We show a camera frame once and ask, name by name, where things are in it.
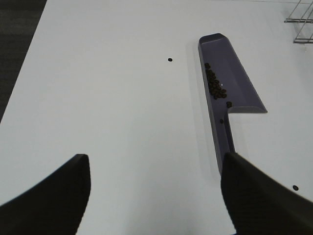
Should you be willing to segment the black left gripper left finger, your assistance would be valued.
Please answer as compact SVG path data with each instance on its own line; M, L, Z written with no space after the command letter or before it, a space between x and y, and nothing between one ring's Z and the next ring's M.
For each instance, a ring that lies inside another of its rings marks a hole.
M89 157L76 154L0 207L2 235L74 235L91 191Z

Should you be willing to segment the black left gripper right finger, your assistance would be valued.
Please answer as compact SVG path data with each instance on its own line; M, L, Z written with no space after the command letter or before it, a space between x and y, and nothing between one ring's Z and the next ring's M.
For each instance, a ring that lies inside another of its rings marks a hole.
M311 235L313 203L237 153L226 153L223 199L238 235Z

